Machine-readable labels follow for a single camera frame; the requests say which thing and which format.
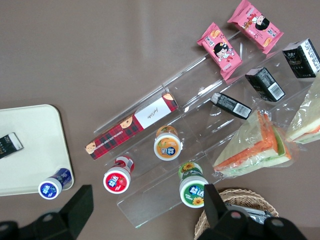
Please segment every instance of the sunflower label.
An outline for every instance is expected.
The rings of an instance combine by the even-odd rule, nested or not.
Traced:
[[[198,206],[204,204],[204,185],[191,184],[184,190],[184,199],[190,205]]]
[[[200,176],[200,177],[202,177],[203,175],[202,175],[201,171],[198,168],[192,168],[191,170],[188,170],[188,171],[186,171],[186,172],[184,172],[182,174],[182,180],[184,180],[184,179],[186,179],[186,178],[188,178],[190,176]]]

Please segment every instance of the brown table surface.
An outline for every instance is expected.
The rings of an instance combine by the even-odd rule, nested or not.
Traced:
[[[57,199],[0,197],[0,221],[20,226],[62,207],[92,184],[94,212],[79,240],[193,239],[201,210],[183,204],[135,229],[118,209],[84,146],[93,131],[205,53],[196,44],[214,21],[226,36],[239,0],[0,1],[0,109],[51,104],[59,110],[75,184]],[[310,38],[320,51],[320,1],[252,0],[284,32],[280,44]],[[288,168],[261,169],[217,187],[249,188],[309,238],[320,234],[318,142]]]

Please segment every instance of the red plaid box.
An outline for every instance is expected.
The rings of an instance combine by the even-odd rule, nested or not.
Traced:
[[[96,160],[178,108],[170,93],[121,120],[91,141],[85,150]]]

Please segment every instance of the black packaged snack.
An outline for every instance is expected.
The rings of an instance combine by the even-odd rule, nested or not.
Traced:
[[[320,58],[309,38],[290,43],[282,53],[298,79],[315,78],[320,71]]]
[[[0,138],[0,159],[23,149],[21,142],[14,132]]]
[[[211,97],[211,102],[222,110],[240,119],[247,119],[252,109],[241,102],[223,93],[215,92]]]
[[[270,102],[278,102],[286,94],[265,67],[252,68],[246,75],[252,87],[261,98]]]

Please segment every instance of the blue yogurt cup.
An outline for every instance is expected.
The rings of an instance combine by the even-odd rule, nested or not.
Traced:
[[[39,184],[38,192],[44,199],[55,199],[71,180],[71,172],[66,168],[60,168],[54,175]]]

